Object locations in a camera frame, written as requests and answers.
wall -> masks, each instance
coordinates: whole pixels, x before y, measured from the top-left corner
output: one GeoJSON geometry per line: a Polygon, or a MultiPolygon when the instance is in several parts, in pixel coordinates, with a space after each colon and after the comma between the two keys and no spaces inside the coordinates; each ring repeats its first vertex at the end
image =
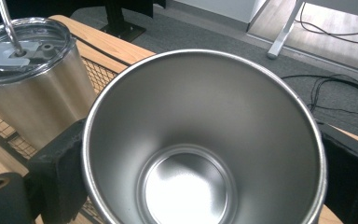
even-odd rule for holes
{"type": "Polygon", "coordinates": [[[250,23],[266,0],[175,0],[237,21],[250,23]]]}

white furniture leg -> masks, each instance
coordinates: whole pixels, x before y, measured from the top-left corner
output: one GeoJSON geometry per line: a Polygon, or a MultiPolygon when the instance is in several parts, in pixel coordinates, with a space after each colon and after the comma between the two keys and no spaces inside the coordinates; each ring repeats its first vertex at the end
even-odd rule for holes
{"type": "Polygon", "coordinates": [[[304,4],[305,0],[297,0],[295,7],[290,14],[289,20],[283,26],[281,32],[278,34],[271,48],[269,49],[267,56],[270,59],[276,59],[278,57],[279,52],[281,51],[284,41],[286,41],[287,36],[289,36],[290,31],[293,28],[293,22],[295,21],[296,15],[298,11],[301,9],[301,6],[304,4]]]}

metal grid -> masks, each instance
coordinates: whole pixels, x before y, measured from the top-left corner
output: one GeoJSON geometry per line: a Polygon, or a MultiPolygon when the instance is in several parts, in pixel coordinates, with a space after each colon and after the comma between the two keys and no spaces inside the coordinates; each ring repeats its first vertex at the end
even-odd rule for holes
{"type": "MultiPolygon", "coordinates": [[[[89,79],[91,84],[98,94],[101,90],[109,83],[110,80],[117,76],[117,73],[101,66],[98,63],[95,63],[89,59],[82,58],[83,63],[86,65],[87,72],[89,74],[89,79]]],[[[9,143],[11,148],[6,148],[8,150],[15,150],[22,155],[23,158],[29,160],[35,153],[36,150],[17,132],[8,125],[4,120],[0,118],[0,141],[9,143]]],[[[98,213],[96,212],[92,202],[87,200],[83,206],[83,210],[97,223],[103,223],[98,213]]]]}

tumbler lid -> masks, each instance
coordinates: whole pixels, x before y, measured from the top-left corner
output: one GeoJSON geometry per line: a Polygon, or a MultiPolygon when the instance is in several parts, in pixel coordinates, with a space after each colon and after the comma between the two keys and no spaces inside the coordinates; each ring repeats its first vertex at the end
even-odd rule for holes
{"type": "Polygon", "coordinates": [[[18,56],[3,24],[0,24],[0,84],[36,76],[58,63],[74,46],[69,29],[62,23],[44,18],[12,22],[24,49],[18,56]]]}

gray carpet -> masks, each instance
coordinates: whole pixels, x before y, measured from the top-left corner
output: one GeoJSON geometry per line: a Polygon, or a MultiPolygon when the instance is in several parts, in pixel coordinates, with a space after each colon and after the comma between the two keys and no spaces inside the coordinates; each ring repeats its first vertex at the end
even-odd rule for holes
{"type": "MultiPolygon", "coordinates": [[[[267,58],[265,49],[158,13],[155,13],[154,19],[150,19],[128,10],[123,10],[123,12],[126,21],[146,28],[146,32],[132,43],[156,53],[175,49],[214,49],[235,54],[258,63],[279,77],[333,75],[332,72],[284,55],[272,61],[267,58]]],[[[71,18],[97,29],[107,24],[103,7],[79,9],[71,18]]],[[[308,104],[315,80],[315,78],[301,77],[285,81],[308,104]]],[[[318,105],[358,112],[358,90],[339,83],[327,83],[321,89],[318,105]]],[[[323,122],[358,135],[358,115],[318,108],[314,111],[313,116],[323,122]]]]}

